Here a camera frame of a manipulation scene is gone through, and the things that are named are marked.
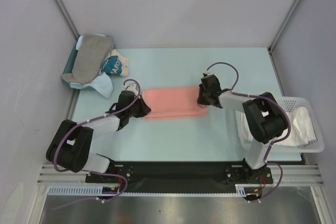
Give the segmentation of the white towel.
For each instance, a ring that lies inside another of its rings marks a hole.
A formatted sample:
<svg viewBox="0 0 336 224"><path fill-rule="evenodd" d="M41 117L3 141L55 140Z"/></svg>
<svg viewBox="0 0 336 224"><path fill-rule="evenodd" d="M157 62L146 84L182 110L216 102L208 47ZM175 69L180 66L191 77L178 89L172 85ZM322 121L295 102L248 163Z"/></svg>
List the white towel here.
<svg viewBox="0 0 336 224"><path fill-rule="evenodd" d="M291 124L290 135L285 140L275 143L275 145L296 147L299 145L308 144L309 141L316 139L307 108L301 106L292 110L291 112L286 112L286 114ZM242 132L242 139L244 141L252 142L253 136L249 130L245 114L238 112L237 119L240 123L238 129Z"/></svg>

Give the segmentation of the pink towel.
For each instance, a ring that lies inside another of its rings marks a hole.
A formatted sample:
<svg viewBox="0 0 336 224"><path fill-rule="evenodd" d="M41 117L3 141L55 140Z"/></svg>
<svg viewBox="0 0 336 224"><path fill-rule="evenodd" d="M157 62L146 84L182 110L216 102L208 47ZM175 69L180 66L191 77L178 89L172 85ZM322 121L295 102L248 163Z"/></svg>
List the pink towel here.
<svg viewBox="0 0 336 224"><path fill-rule="evenodd" d="M198 86L144 90L142 98L151 109L144 119L157 121L207 116L207 106L197 103L198 94Z"/></svg>

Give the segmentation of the grey towel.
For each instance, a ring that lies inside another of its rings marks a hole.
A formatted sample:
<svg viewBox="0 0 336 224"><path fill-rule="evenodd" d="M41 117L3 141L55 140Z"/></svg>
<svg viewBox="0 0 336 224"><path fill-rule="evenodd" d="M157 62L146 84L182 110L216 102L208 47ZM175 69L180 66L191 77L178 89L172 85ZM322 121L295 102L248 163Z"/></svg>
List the grey towel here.
<svg viewBox="0 0 336 224"><path fill-rule="evenodd" d="M100 66L113 49L111 37L84 34L71 73L61 75L67 83L89 84L99 75Z"/></svg>

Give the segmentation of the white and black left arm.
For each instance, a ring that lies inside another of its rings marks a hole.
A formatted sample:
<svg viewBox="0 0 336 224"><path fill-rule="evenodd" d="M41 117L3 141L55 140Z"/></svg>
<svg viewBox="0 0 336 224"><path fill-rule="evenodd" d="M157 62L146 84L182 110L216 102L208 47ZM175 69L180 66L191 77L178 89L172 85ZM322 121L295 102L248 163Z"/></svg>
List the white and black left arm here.
<svg viewBox="0 0 336 224"><path fill-rule="evenodd" d="M143 118L151 112L142 95L133 91L122 91L118 101L104 115L82 123L63 120L46 152L46 159L54 164L58 172L77 173L88 167L97 172L104 182L115 178L115 168L100 155L90 154L92 140L109 132L123 129L130 118Z"/></svg>

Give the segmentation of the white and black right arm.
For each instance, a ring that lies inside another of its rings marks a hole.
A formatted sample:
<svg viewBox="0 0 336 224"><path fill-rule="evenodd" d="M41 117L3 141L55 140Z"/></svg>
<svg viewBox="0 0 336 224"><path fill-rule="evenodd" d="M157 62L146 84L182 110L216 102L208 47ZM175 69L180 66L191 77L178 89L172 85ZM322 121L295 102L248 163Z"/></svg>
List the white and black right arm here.
<svg viewBox="0 0 336 224"><path fill-rule="evenodd" d="M253 141L242 161L241 176L238 179L254 183L267 167L271 141L280 137L284 131L291 131L286 112L270 92L247 95L222 89L214 74L203 74L199 88L198 104L232 109L245 115Z"/></svg>

